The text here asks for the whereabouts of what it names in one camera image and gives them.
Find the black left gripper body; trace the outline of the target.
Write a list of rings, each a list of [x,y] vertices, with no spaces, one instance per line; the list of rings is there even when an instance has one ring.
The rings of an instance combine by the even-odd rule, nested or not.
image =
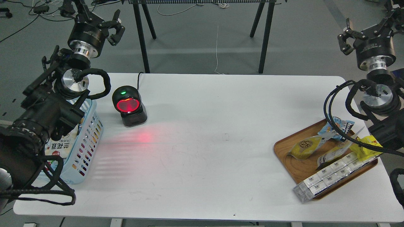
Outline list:
[[[68,46],[74,54],[87,59],[100,56],[106,35],[96,26],[85,22],[75,22],[68,39]]]

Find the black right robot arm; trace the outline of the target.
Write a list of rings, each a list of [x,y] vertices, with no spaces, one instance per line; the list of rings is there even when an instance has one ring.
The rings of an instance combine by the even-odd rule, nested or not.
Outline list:
[[[349,55],[355,51],[357,66],[366,71],[366,79],[349,80],[337,86],[325,99],[323,112],[328,123],[335,127],[331,108],[333,99],[343,88],[351,86],[345,99],[346,110],[355,118],[372,122],[369,132],[380,146],[365,144],[350,138],[337,129],[337,133],[361,148],[403,157],[403,77],[388,70],[395,60],[393,37],[403,33],[403,1],[388,0],[386,16],[362,31],[355,31],[346,19],[346,27],[338,35],[340,51]]]

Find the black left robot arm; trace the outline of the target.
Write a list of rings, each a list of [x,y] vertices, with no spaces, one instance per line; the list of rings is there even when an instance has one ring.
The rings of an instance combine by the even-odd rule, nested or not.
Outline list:
[[[1,127],[1,209],[13,200],[36,201],[24,195],[64,195],[74,205],[74,190],[62,179],[64,161],[58,155],[46,155],[50,139],[70,133],[85,116],[80,109],[85,100],[96,100],[110,93],[106,71],[90,67],[100,56],[105,41],[117,45],[125,31],[117,9],[106,21],[90,11],[83,0],[65,0],[60,15],[75,24],[68,49],[56,46],[49,60],[43,58],[44,72],[25,88],[21,107],[25,112],[11,125]]]

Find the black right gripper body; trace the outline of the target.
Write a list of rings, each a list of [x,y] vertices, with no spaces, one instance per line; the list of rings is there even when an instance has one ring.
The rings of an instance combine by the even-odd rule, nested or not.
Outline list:
[[[392,38],[393,30],[384,28],[380,35],[377,35],[375,30],[375,28],[362,30],[361,33],[367,39],[356,39],[354,42],[357,66],[360,70],[370,71],[368,68],[370,63],[367,61],[372,58],[382,58],[386,66],[391,66],[396,60]]]

